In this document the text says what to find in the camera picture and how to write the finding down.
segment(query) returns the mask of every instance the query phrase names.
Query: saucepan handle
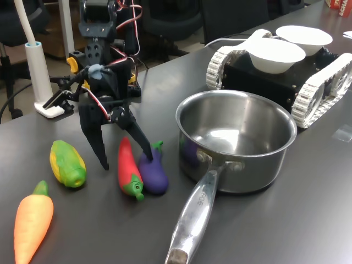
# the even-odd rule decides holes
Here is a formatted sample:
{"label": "saucepan handle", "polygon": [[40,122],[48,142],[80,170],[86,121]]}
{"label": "saucepan handle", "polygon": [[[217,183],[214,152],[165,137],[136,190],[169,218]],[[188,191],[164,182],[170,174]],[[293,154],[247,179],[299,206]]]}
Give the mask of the saucepan handle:
{"label": "saucepan handle", "polygon": [[219,176],[224,168],[209,164],[194,187],[176,224],[165,264],[188,264],[206,229],[213,207]]}

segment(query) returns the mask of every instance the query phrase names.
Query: cable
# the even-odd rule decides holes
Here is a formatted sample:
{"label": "cable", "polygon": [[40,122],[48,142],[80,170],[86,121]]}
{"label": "cable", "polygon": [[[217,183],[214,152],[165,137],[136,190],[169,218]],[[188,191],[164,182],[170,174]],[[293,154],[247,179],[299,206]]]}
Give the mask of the cable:
{"label": "cable", "polygon": [[[133,8],[133,17],[136,18],[136,13],[135,13],[135,8]],[[139,39],[138,39],[138,29],[137,29],[137,21],[134,21],[134,28],[135,28],[135,33],[136,33],[136,39],[137,39],[137,44],[138,44],[138,51],[134,56],[137,56],[139,54],[139,51],[141,50],[141,47],[139,45]]]}
{"label": "cable", "polygon": [[117,11],[119,12],[123,9],[123,6],[125,5],[125,0],[123,0],[122,3],[120,0],[117,0],[116,2],[120,6],[119,9],[117,9]]}
{"label": "cable", "polygon": [[127,57],[124,57],[122,59],[117,59],[114,60],[113,62],[110,62],[108,65],[105,66],[105,68],[110,68],[111,66],[115,66],[116,64],[119,64],[121,62],[127,61]]}
{"label": "cable", "polygon": [[140,19],[140,18],[142,17],[142,14],[143,14],[142,6],[140,6],[140,5],[138,5],[138,4],[132,4],[132,5],[130,5],[129,7],[140,8],[140,9],[141,9],[141,13],[140,13],[138,16],[133,17],[133,18],[131,18],[131,19],[128,19],[128,20],[126,20],[125,22],[119,24],[119,25],[116,27],[117,30],[123,28],[124,26],[126,26],[127,24],[129,24],[129,23],[131,23],[131,22],[137,21],[138,19]]}
{"label": "cable", "polygon": [[140,60],[140,58],[138,58],[138,60],[140,61],[140,63],[142,63],[144,65],[144,67],[149,70],[149,67],[147,66],[147,64],[145,64],[143,61]]}
{"label": "cable", "polygon": [[209,45],[212,45],[213,43],[215,42],[218,42],[218,41],[246,41],[247,39],[246,38],[218,38],[217,40],[213,40],[211,42],[209,42],[207,45],[204,46],[205,47],[208,47]]}
{"label": "cable", "polygon": [[84,90],[86,90],[89,95],[93,98],[93,100],[97,103],[97,105],[100,107],[100,109],[103,111],[106,119],[108,121],[110,121],[110,115],[108,114],[108,112],[106,111],[106,109],[104,108],[104,106],[101,104],[101,102],[99,101],[99,99],[91,92],[91,90],[87,89],[87,88],[84,88],[82,87]]}
{"label": "cable", "polygon": [[[213,40],[211,42],[209,42],[207,45],[204,46],[205,47],[208,47],[209,45],[215,43],[215,42],[218,42],[218,41],[246,41],[247,39],[245,38],[230,38],[230,37],[234,37],[234,36],[251,36],[251,34],[242,34],[242,33],[239,33],[239,34],[232,34],[232,35],[228,35],[228,36],[225,36],[225,37],[221,37],[221,38],[218,38],[216,40]],[[278,39],[279,37],[278,36],[273,36],[272,37],[273,39]]]}
{"label": "cable", "polygon": [[20,92],[22,92],[23,90],[27,89],[27,88],[28,88],[29,86],[31,86],[31,85],[32,85],[32,83],[30,83],[30,84],[24,86],[23,88],[21,88],[20,90],[18,90],[17,92],[15,92],[13,95],[11,95],[10,98],[7,99],[7,101],[4,103],[3,107],[2,107],[1,110],[0,110],[0,124],[1,124],[2,115],[3,115],[4,111],[5,111],[6,106],[9,104],[9,102],[10,102],[16,95],[18,95]]}
{"label": "cable", "polygon": [[114,46],[110,46],[110,48],[112,48],[114,51],[119,53],[122,57],[127,57],[127,54],[124,53],[123,51],[120,51],[118,48],[115,48]]}

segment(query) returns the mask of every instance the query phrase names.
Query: tracked robot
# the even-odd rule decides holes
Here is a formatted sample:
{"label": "tracked robot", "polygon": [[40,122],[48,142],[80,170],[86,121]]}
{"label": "tracked robot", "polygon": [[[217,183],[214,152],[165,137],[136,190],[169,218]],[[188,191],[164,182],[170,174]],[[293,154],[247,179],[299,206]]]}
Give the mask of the tracked robot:
{"label": "tracked robot", "polygon": [[284,107],[297,126],[306,129],[347,92],[352,82],[352,54],[338,56],[322,48],[282,74],[268,74],[253,66],[246,51],[248,43],[262,37],[273,35],[259,29],[237,46],[221,47],[207,68],[207,86],[266,97]]}

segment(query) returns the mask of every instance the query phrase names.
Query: yellow part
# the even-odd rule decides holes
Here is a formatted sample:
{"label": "yellow part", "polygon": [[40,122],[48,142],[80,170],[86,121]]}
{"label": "yellow part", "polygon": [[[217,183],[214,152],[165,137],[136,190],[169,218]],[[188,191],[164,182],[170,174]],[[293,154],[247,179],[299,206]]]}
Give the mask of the yellow part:
{"label": "yellow part", "polygon": [[55,155],[55,152],[53,152],[53,151],[50,151],[50,165],[51,165],[51,169],[53,170],[53,173],[55,175],[55,178],[59,182],[61,182],[59,166],[57,166],[56,155]]}
{"label": "yellow part", "polygon": [[82,167],[85,171],[87,171],[87,170],[86,170],[86,166],[85,166],[85,164],[84,164],[84,161],[83,161],[81,155],[78,154],[78,151],[77,151],[74,147],[72,147],[72,148],[73,148],[73,151],[75,152],[75,154],[77,155],[77,157],[78,157],[78,159],[79,159],[79,164],[81,165],[81,167]]}
{"label": "yellow part", "polygon": [[67,58],[67,62],[71,66],[71,72],[72,73],[77,73],[78,72],[77,61],[74,58],[70,57],[70,58]]}
{"label": "yellow part", "polygon": [[89,84],[88,84],[88,82],[86,80],[84,80],[84,83],[83,83],[82,87],[90,90],[90,86],[89,86]]}
{"label": "yellow part", "polygon": [[133,73],[131,79],[128,81],[128,84],[136,82],[136,75]]}

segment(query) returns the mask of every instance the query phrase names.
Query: red pepper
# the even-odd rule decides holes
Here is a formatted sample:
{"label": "red pepper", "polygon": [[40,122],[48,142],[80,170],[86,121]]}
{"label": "red pepper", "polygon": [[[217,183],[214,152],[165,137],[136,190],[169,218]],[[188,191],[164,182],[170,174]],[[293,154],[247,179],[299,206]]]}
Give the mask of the red pepper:
{"label": "red pepper", "polygon": [[144,199],[142,192],[143,181],[133,157],[130,141],[124,137],[119,146],[117,157],[117,174],[121,190],[138,201]]}

